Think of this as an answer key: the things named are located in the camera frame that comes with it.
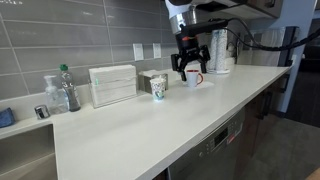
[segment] wall outlet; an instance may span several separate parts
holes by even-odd
[[[161,58],[161,45],[159,43],[153,43],[153,57]]]
[[[133,44],[133,52],[135,61],[144,60],[142,44]]]

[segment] bottle cap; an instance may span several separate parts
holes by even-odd
[[[61,64],[60,65],[60,70],[61,71],[67,71],[68,70],[68,66],[66,64]]]

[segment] gray wall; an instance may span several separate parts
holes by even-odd
[[[168,69],[178,52],[160,0],[3,0],[0,13],[0,100],[44,92],[43,76],[58,75],[62,63],[83,85],[89,68]],[[143,44],[146,60],[134,61],[133,43]],[[153,59],[152,43],[161,43],[161,59]]]
[[[298,39],[308,36],[311,21],[314,16],[314,9],[317,0],[284,0],[281,17],[276,20],[254,20],[251,22],[252,29],[276,28],[284,26],[298,26],[300,28]],[[283,103],[279,105],[281,112],[286,112],[292,89],[297,77],[298,69],[301,62],[304,46],[294,49],[293,53],[297,55],[295,65],[291,70],[291,78],[288,84],[288,90],[282,97]]]

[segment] cup lid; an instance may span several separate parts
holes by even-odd
[[[164,83],[164,82],[166,82],[166,80],[163,78],[154,78],[150,80],[150,83]]]

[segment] floor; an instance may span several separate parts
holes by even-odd
[[[304,180],[320,167],[320,128],[281,119],[239,180]]]
[[[320,73],[298,73],[286,118],[320,127]]]

